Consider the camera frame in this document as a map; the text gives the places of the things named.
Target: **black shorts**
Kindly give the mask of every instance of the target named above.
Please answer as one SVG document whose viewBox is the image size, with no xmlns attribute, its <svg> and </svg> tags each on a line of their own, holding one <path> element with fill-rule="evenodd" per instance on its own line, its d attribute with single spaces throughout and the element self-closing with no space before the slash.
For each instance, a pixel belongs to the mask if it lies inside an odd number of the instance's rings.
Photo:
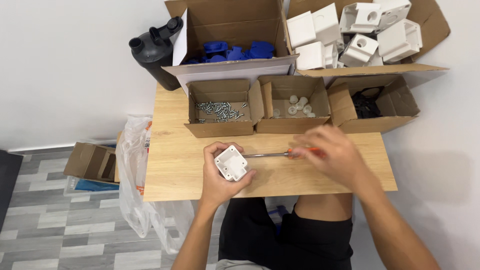
<svg viewBox="0 0 480 270">
<path fill-rule="evenodd" d="M 230 200 L 220 230 L 218 260 L 249 260 L 271 270 L 352 269 L 352 219 L 317 221 L 285 214 L 280 234 L 262 198 Z"/>
</svg>

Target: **black shaker bottle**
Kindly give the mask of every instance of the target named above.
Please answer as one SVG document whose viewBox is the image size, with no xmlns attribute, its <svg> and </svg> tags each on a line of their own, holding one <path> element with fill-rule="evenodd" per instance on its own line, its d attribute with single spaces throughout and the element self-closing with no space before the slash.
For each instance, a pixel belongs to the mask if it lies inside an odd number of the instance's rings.
<svg viewBox="0 0 480 270">
<path fill-rule="evenodd" d="M 132 49 L 135 60 L 165 88 L 173 91 L 180 87 L 177 78 L 168 73 L 162 66 L 171 66 L 173 63 L 173 44 L 170 37 L 183 27 L 180 17 L 171 18 L 166 25 L 134 37 L 128 45 Z"/>
</svg>

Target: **right hand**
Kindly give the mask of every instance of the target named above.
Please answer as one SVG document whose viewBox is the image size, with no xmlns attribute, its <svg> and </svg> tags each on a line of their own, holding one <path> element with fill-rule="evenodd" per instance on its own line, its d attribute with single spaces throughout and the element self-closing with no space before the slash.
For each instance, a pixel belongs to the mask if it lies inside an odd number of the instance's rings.
<svg viewBox="0 0 480 270">
<path fill-rule="evenodd" d="M 320 148 L 326 156 L 321 158 L 303 147 L 293 149 L 293 154 L 304 156 L 319 171 L 352 192 L 357 193 L 358 188 L 367 181 L 373 180 L 379 184 L 353 142 L 338 127 L 321 125 L 294 138 L 303 144 Z"/>
</svg>

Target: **open cardboard box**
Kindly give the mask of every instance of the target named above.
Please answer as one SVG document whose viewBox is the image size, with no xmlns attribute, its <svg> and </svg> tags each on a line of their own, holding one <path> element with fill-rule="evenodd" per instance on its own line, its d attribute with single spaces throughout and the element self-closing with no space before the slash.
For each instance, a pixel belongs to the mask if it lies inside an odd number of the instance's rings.
<svg viewBox="0 0 480 270">
<path fill-rule="evenodd" d="M 261 76 L 258 78 L 264 102 L 264 119 L 257 123 L 257 133 L 304 133 L 324 124 L 330 118 L 327 92 L 322 78 L 303 76 Z M 308 98 L 308 105 L 316 117 L 307 118 L 302 111 L 288 113 L 290 96 Z M 280 117 L 273 117 L 273 109 L 280 110 Z"/>
<path fill-rule="evenodd" d="M 253 135 L 253 126 L 264 115 L 260 83 L 254 82 L 249 89 L 249 80 L 221 80 L 188 83 L 189 123 L 185 126 L 197 138 L 221 137 L 237 135 Z M 215 113 L 206 114 L 196 108 L 196 103 L 229 102 L 232 109 L 244 114 L 238 119 L 228 119 L 228 122 L 215 123 Z"/>
<path fill-rule="evenodd" d="M 184 20 L 173 49 L 173 66 L 163 67 L 176 76 L 188 95 L 188 82 L 201 80 L 250 79 L 259 75 L 286 75 L 298 55 L 289 55 L 285 42 L 286 20 L 281 0 L 168 0 L 171 17 Z M 252 41 L 268 41 L 275 46 L 273 59 L 252 59 L 180 65 L 205 55 L 203 44 L 226 41 L 228 49 L 249 49 Z"/>
<path fill-rule="evenodd" d="M 358 119 L 351 96 L 377 86 L 385 86 L 376 101 L 383 117 Z M 345 133 L 388 131 L 415 119 L 420 112 L 400 74 L 340 77 L 330 82 L 327 93 L 332 110 L 331 122 Z"/>
<path fill-rule="evenodd" d="M 63 174 L 115 184 L 115 148 L 77 142 Z"/>
<path fill-rule="evenodd" d="M 342 15 L 342 10 L 346 5 L 356 2 L 368 2 L 371 0 L 302 0 L 290 1 L 287 18 L 293 18 L 307 11 L 315 12 L 332 3 L 335 3 L 338 18 Z M 315 69 L 315 70 L 297 70 L 301 75 L 312 77 L 317 76 L 345 76 L 345 75 L 366 75 L 366 74 L 391 74 L 411 71 L 431 71 L 431 70 L 447 70 L 448 68 L 430 66 L 424 64 L 416 64 L 420 56 L 424 55 L 433 47 L 437 46 L 450 34 L 450 27 L 435 0 L 410 0 L 412 6 L 408 13 L 407 19 L 414 21 L 420 25 L 423 47 L 420 52 L 404 58 L 401 64 L 384 65 L 384 66 L 368 66 L 368 67 L 347 67 L 334 69 Z M 292 48 L 288 37 L 288 29 L 285 27 L 287 34 L 287 47 L 290 54 Z"/>
</svg>

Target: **screwdriver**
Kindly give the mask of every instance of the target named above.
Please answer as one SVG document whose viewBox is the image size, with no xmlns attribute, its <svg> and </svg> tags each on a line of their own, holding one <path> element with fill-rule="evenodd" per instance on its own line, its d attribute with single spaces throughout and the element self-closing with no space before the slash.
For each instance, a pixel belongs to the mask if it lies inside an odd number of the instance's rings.
<svg viewBox="0 0 480 270">
<path fill-rule="evenodd" d="M 313 154 L 317 155 L 318 157 L 320 158 L 324 158 L 326 157 L 326 154 L 320 150 L 320 148 L 318 147 L 310 147 L 310 148 L 307 148 L 310 152 L 312 152 Z M 245 159 L 248 159 L 248 158 L 261 158 L 261 157 L 287 157 L 289 159 L 294 159 L 294 158 L 303 158 L 299 155 L 296 155 L 294 153 L 292 153 L 292 149 L 289 148 L 286 152 L 283 152 L 283 153 L 274 153 L 274 154 L 255 154 L 255 155 L 243 155 L 243 157 Z"/>
</svg>

